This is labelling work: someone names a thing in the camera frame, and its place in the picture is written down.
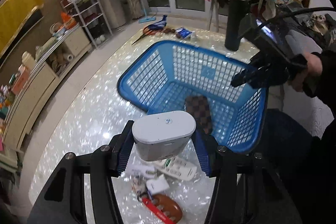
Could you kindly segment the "person's right hand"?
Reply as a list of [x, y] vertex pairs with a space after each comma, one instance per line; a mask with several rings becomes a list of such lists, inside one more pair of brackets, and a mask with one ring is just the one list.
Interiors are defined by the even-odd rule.
[[303, 56], [307, 61], [306, 68], [296, 75], [293, 81], [289, 82], [290, 86], [297, 92], [303, 92], [303, 82], [307, 76], [318, 77], [322, 74], [322, 61], [318, 56], [312, 53], [304, 53]]

